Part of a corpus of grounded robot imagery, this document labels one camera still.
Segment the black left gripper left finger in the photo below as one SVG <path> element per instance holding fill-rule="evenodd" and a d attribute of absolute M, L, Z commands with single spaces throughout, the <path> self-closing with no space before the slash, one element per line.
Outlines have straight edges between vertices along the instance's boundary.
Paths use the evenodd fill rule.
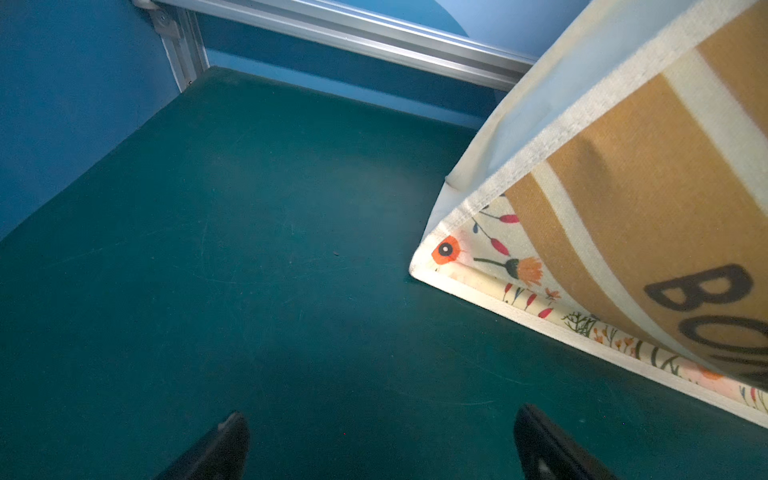
<path fill-rule="evenodd" d="M 240 480 L 250 445 L 245 416 L 233 411 L 156 476 L 162 480 Z"/>

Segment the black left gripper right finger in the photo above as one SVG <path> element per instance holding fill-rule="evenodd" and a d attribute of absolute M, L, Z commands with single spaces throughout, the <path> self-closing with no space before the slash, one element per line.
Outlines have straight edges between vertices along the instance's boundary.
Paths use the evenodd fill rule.
<path fill-rule="evenodd" d="M 525 479 L 617 479 L 535 405 L 521 406 L 513 433 Z"/>

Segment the cream floral canvas bag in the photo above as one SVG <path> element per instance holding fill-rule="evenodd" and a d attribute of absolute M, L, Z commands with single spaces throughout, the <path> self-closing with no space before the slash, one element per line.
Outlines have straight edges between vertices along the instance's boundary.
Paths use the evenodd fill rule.
<path fill-rule="evenodd" d="M 765 425 L 766 3 L 589 3 L 446 177 L 409 271 Z"/>

